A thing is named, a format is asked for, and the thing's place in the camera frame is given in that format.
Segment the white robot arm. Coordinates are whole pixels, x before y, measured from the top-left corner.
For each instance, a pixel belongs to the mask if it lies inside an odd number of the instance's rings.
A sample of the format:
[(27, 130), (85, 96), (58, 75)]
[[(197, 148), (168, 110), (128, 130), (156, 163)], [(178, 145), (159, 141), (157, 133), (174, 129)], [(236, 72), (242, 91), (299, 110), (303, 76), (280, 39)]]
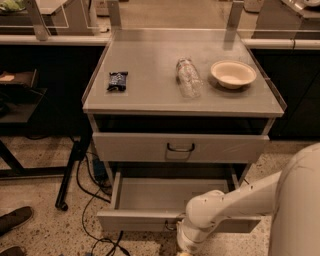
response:
[(192, 198), (178, 224), (179, 249), (200, 251), (218, 226), (240, 217), (272, 217), (268, 256), (320, 256), (320, 144), (296, 153), (273, 175), (227, 194)]

